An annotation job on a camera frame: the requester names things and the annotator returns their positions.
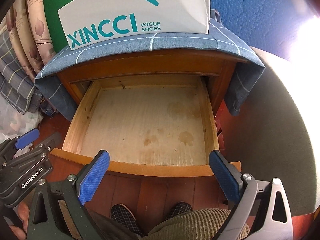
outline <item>gray plaid cloth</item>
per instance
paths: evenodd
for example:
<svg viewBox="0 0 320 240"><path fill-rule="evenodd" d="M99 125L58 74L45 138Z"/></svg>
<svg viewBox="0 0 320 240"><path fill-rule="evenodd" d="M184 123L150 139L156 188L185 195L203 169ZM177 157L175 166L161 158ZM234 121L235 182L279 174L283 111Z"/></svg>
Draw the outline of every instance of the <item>gray plaid cloth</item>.
<svg viewBox="0 0 320 240"><path fill-rule="evenodd" d="M22 114L34 113L42 97L22 69L7 30L0 34L0 94Z"/></svg>

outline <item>open drawer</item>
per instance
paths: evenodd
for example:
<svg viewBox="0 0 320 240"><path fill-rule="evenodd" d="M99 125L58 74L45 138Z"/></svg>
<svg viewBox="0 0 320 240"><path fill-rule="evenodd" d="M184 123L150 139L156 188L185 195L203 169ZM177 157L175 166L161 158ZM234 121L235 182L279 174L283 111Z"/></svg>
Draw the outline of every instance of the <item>open drawer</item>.
<svg viewBox="0 0 320 240"><path fill-rule="evenodd" d="M53 154L85 164L101 149L109 152L112 171L212 175L208 155L219 145L203 78L148 74L95 80L71 122L63 151Z"/></svg>

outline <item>person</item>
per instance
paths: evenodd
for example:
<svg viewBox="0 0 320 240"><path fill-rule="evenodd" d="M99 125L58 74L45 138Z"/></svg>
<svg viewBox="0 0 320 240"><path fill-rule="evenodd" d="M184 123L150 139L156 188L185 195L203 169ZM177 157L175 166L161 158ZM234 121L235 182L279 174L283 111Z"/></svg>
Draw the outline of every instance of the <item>person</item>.
<svg viewBox="0 0 320 240"><path fill-rule="evenodd" d="M65 206L61 210L62 213L68 212ZM146 234L139 227L133 213L124 204L116 204L111 208L111 219L91 210L88 212L106 239L112 240L211 240L230 214L230 210L217 208L193 211L190 204L179 202L170 209L162 223ZM28 206L21 202L18 215L23 220L25 232L11 226L19 240L26 238L25 225L28 224L28 214ZM248 225L245 224L238 240L247 237L249 231Z"/></svg>

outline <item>beige board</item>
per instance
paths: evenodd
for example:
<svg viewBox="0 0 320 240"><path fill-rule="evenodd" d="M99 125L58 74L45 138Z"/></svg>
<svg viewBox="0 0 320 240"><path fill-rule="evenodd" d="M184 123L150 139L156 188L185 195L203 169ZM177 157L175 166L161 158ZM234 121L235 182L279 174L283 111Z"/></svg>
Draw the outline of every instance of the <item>beige board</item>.
<svg viewBox="0 0 320 240"><path fill-rule="evenodd" d="M207 164L196 87L104 90L80 154L107 150L113 161L151 165Z"/></svg>

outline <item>wooden cabinet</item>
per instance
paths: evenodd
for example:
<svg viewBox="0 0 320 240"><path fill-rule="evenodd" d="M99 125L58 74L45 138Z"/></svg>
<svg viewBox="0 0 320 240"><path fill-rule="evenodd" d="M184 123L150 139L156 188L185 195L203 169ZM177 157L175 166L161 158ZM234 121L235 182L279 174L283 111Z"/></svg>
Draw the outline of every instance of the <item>wooden cabinet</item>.
<svg viewBox="0 0 320 240"><path fill-rule="evenodd" d="M79 107L62 151L52 153L86 164L103 149L112 171L212 175L208 155L219 149L214 114L238 61L217 51L171 49L68 68L59 77ZM88 81L84 93L79 82Z"/></svg>

